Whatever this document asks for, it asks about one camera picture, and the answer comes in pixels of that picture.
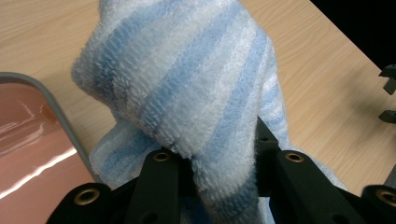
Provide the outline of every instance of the terry cloth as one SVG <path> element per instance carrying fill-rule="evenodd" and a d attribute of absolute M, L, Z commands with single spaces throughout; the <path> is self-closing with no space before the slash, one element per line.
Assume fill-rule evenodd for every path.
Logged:
<path fill-rule="evenodd" d="M 272 222 L 255 185 L 257 117 L 282 149 L 298 148 L 270 37 L 235 0 L 102 0 L 100 16 L 72 70 L 117 121 L 93 170 L 114 189 L 167 147 L 191 160 L 199 195 L 182 222 Z"/>

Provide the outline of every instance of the towel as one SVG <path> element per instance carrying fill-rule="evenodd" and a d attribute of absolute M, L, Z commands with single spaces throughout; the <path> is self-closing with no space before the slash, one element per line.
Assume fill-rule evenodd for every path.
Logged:
<path fill-rule="evenodd" d="M 184 204 L 182 223 L 272 223 L 255 182 L 257 118 L 280 148 L 299 149 L 268 34 L 236 0 L 102 0 L 99 11 L 72 69 L 116 119 L 90 155 L 92 169 L 115 189 L 167 147 L 191 160 L 199 195 Z"/>

